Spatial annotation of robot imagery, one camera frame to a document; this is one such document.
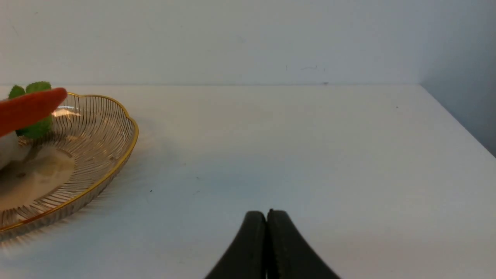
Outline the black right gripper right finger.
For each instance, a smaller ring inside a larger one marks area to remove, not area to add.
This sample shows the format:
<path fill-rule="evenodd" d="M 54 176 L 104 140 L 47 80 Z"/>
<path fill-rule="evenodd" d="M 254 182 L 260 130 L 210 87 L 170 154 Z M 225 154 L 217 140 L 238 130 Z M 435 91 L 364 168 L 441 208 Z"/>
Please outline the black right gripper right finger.
<path fill-rule="evenodd" d="M 269 210 L 268 279 L 338 279 L 283 210 Z"/>

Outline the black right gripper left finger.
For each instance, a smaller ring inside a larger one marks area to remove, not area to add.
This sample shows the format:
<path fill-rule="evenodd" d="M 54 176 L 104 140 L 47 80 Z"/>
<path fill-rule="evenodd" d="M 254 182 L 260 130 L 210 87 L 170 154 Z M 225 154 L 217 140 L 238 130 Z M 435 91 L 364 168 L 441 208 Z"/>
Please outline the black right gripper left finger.
<path fill-rule="evenodd" d="M 262 212 L 247 212 L 234 240 L 206 279 L 264 279 L 266 228 Z"/>

